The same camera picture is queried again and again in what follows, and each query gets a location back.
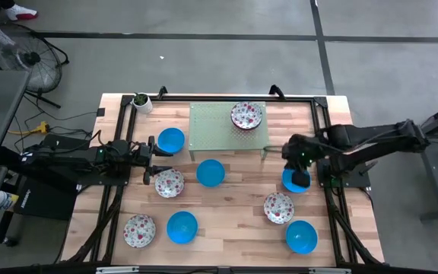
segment sneaker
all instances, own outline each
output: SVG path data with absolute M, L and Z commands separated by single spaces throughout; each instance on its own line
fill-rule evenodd
M 31 20 L 38 17 L 38 12 L 29 8 L 24 8 L 19 5 L 14 4 L 12 8 L 9 8 L 6 11 L 6 15 L 9 20 Z

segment white pot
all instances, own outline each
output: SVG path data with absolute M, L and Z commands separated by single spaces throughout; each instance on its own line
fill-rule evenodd
M 136 110 L 139 113 L 148 114 L 153 110 L 153 105 L 151 104 L 151 99 L 148 97 L 148 100 L 143 106 L 139 106 L 135 104 L 135 99 L 131 100 L 131 104 L 136 108 Z

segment white plate with red pattern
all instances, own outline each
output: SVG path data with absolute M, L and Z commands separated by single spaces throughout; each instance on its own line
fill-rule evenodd
M 157 227 L 150 216 L 138 214 L 125 225 L 125 242 L 134 248 L 146 247 L 155 237 L 156 231 Z
M 182 173 L 175 169 L 160 172 L 155 180 L 155 190 L 164 198 L 172 198 L 179 195 L 184 186 L 185 180 Z
M 240 129 L 254 129 L 262 122 L 261 107 L 252 102 L 239 102 L 231 110 L 231 120 Z
M 279 225 L 290 221 L 295 213 L 292 199 L 283 193 L 272 193 L 266 196 L 263 209 L 268 219 Z

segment wooden tabletop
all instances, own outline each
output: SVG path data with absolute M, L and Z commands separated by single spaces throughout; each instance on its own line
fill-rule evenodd
M 102 140 L 112 140 L 116 128 L 122 94 L 103 94 L 100 107 L 105 116 L 97 117 L 94 132 L 102 130 Z M 344 96 L 329 96 L 328 110 L 332 124 L 351 124 L 348 100 Z M 167 127 L 178 127 L 189 133 L 188 102 L 153 102 L 148 114 L 138 114 L 133 141 L 146 142 L 149 135 L 158 137 Z M 129 120 L 128 107 L 123 126 L 125 138 Z M 270 143 L 283 145 L 294 133 L 313 135 L 312 115 L 305 103 L 267 103 L 267 123 Z M 195 178 L 201 161 L 215 158 L 227 171 L 225 181 L 217 188 L 205 188 Z M 264 162 L 257 151 L 196 152 L 192 162 L 186 146 L 172 158 L 154 157 L 153 164 L 171 165 L 181 171 L 186 186 L 176 198 L 162 198 L 154 188 L 142 183 L 143 171 L 132 170 L 130 184 L 125 188 L 113 265 L 175 265 L 175 266 L 334 266 L 334 253 L 329 231 L 327 208 L 322 189 L 318 186 L 315 165 L 310 168 L 312 186 L 306 193 L 289 193 L 281 184 L 284 160 L 269 153 Z M 65 240 L 62 259 L 74 255 L 87 240 L 97 222 L 103 187 L 89 187 L 77 198 L 74 214 Z M 285 242 L 287 224 L 270 222 L 263 212 L 265 197 L 273 192 L 287 194 L 295 204 L 293 220 L 310 222 L 319 235 L 317 248 L 310 255 L 293 253 Z M 357 189 L 345 190 L 351 226 L 366 248 L 383 261 L 379 236 L 370 201 Z M 168 218 L 186 210 L 195 215 L 199 230 L 194 241 L 177 245 L 166 233 Z M 133 215 L 147 214 L 157 226 L 155 239 L 144 248 L 132 248 L 122 235 L 125 223 Z M 348 252 L 345 237 L 338 226 L 344 257 Z M 106 243 L 108 231 L 103 233 Z

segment concrete floor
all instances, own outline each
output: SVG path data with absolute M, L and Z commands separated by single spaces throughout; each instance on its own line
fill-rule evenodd
M 20 0 L 40 17 L 36 30 L 116 33 L 315 34 L 308 0 Z M 324 34 L 438 37 L 438 0 L 318 0 Z M 71 64 L 51 94 L 59 117 L 96 110 L 104 92 L 264 94 L 271 84 L 286 94 L 326 94 L 315 42 L 240 40 L 51 39 Z M 438 111 L 438 44 L 327 43 L 335 92 L 348 96 L 354 124 L 411 118 L 421 123 Z M 20 122 L 37 113 L 24 101 Z M 94 117 L 53 121 L 92 130 Z M 41 119 L 30 124 L 35 126 Z M 13 147 L 15 136 L 5 144 Z M 37 142 L 28 139 L 25 146 Z M 438 270 L 438 221 L 421 157 L 397 153 L 370 171 L 379 235 L 386 262 Z M 21 218 L 11 228 L 18 247 L 0 246 L 0 267 L 52 263 L 66 223 Z

